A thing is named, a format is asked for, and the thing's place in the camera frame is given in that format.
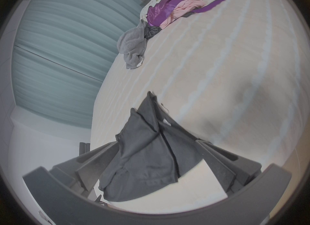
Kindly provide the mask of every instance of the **mattress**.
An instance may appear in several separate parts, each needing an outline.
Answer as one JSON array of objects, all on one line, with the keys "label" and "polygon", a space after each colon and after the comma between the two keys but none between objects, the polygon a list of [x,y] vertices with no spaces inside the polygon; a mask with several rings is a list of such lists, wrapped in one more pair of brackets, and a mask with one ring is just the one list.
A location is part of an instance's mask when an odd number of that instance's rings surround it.
[{"label": "mattress", "polygon": [[[119,54],[94,105],[91,149],[115,140],[148,91],[196,137],[283,165],[309,113],[309,38],[286,0],[226,0],[180,18],[148,41],[141,67]],[[96,194],[102,194],[95,186]],[[226,198],[202,161],[176,184],[114,206],[138,213],[192,210]]]}]

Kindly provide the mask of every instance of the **pile of clothes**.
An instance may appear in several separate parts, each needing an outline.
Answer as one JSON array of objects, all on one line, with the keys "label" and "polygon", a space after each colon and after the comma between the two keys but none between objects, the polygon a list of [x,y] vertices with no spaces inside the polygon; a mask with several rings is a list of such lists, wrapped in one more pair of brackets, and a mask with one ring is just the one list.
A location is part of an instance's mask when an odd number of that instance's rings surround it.
[{"label": "pile of clothes", "polygon": [[141,20],[136,28],[126,31],[118,40],[117,48],[124,54],[126,68],[134,69],[141,66],[147,39],[166,28],[180,17],[188,17],[194,13],[204,13],[225,0],[215,0],[206,5],[203,0],[160,0],[155,6],[150,6],[147,12],[147,22]]}]

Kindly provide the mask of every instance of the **curtain fold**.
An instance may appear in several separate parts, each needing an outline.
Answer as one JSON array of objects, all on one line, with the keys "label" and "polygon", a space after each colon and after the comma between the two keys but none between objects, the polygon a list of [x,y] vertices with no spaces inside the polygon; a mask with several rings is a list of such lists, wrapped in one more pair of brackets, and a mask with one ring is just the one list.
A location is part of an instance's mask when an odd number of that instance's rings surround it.
[{"label": "curtain fold", "polygon": [[101,84],[121,34],[137,26],[140,0],[31,0],[12,55],[16,104],[91,127]]}]

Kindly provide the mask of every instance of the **bed sheet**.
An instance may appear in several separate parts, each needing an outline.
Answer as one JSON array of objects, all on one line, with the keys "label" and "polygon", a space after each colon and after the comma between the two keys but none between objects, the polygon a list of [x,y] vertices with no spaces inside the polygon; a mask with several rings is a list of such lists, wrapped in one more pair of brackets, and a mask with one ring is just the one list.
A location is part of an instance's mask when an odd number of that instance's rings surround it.
[{"label": "bed sheet", "polygon": [[[205,0],[208,4],[214,0]],[[95,101],[91,149],[115,140],[148,91],[199,138],[283,165],[309,113],[309,38],[286,0],[226,0],[180,18],[149,40],[141,67],[119,54]],[[97,195],[101,192],[95,187]],[[192,210],[226,197],[205,162],[179,182],[116,207],[138,213]]]}]

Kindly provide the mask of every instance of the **striped bed sheet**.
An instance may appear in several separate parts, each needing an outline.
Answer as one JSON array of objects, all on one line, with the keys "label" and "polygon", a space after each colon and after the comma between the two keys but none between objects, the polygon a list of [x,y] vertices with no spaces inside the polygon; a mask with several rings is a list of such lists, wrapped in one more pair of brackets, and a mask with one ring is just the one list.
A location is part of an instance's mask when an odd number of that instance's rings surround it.
[{"label": "striped bed sheet", "polygon": [[[309,38],[286,0],[226,0],[151,38],[141,67],[119,54],[95,101],[91,149],[115,140],[148,91],[199,138],[283,165],[309,113]],[[96,194],[102,194],[95,186]],[[157,192],[112,203],[138,213],[193,210],[226,198],[203,161]]]}]

